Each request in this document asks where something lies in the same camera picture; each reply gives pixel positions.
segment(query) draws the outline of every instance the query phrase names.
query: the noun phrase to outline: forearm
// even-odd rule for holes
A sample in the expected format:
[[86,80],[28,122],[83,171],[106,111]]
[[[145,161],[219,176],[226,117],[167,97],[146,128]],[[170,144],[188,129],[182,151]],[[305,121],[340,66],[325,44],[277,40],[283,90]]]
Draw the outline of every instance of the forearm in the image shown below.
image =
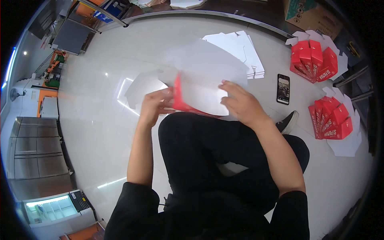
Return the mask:
[[268,160],[280,196],[292,190],[305,192],[303,172],[291,146],[271,119],[252,127]]
[[151,127],[137,125],[127,169],[127,182],[152,187],[153,151]]

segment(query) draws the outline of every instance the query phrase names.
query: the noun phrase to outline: black pants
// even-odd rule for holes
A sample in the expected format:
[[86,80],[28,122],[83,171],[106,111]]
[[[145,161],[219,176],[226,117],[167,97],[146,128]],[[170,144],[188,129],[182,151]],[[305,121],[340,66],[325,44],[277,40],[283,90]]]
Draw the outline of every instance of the black pants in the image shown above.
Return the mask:
[[[284,135],[301,169],[310,157],[303,140]],[[240,197],[261,213],[270,211],[279,190],[268,168],[266,155],[256,134],[238,121],[223,121],[192,113],[173,113],[160,124],[161,153],[174,195],[223,190]],[[226,177],[216,163],[234,162],[246,169]]]

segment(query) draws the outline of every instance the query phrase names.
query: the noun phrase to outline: hand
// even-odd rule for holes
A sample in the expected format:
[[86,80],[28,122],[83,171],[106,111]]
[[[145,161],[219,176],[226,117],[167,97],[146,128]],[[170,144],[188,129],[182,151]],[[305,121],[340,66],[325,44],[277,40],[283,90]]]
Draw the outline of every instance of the hand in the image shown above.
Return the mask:
[[175,112],[175,110],[164,109],[172,107],[172,103],[169,102],[171,99],[173,99],[173,87],[146,94],[141,105],[138,125],[153,127],[159,114]]
[[231,97],[223,97],[221,104],[226,106],[229,112],[244,125],[252,128],[262,125],[264,121],[270,120],[259,101],[238,84],[223,80],[220,89],[230,93]]

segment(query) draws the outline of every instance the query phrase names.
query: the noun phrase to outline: brown cardboard box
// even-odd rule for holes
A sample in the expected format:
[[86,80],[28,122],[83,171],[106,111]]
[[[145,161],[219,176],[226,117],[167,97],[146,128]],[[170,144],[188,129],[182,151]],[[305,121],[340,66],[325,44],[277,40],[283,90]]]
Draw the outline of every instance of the brown cardboard box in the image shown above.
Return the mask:
[[342,23],[314,0],[283,0],[285,21],[303,30],[314,30],[335,39]]

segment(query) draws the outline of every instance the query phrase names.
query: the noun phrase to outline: black sleeve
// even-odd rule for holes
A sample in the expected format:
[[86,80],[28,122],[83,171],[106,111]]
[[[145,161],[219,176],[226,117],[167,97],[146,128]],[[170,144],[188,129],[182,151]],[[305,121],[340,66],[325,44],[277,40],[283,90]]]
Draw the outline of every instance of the black sleeve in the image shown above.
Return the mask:
[[308,201],[302,191],[283,194],[277,201],[270,223],[270,239],[309,239]]
[[138,219],[157,214],[159,201],[159,196],[150,187],[131,182],[124,183],[105,229],[104,239],[129,237]]

